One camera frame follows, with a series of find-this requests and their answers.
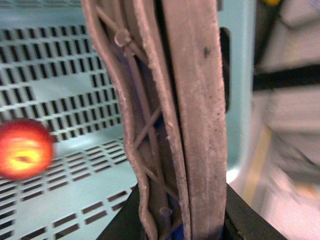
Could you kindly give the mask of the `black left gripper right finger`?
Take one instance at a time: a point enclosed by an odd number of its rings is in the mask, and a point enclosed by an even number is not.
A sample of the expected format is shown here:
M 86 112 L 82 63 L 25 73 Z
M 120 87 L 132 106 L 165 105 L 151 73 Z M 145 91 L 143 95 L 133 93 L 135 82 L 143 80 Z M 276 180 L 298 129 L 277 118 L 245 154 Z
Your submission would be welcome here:
M 227 185 L 223 240 L 284 240 L 285 237 L 256 213 Z

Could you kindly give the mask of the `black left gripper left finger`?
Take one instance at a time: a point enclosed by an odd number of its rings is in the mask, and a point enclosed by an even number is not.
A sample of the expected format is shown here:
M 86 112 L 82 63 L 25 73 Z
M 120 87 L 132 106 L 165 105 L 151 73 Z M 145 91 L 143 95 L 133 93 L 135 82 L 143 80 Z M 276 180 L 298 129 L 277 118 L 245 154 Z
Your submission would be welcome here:
M 146 240 L 139 216 L 140 193 L 135 186 L 122 208 L 104 228 L 97 240 Z

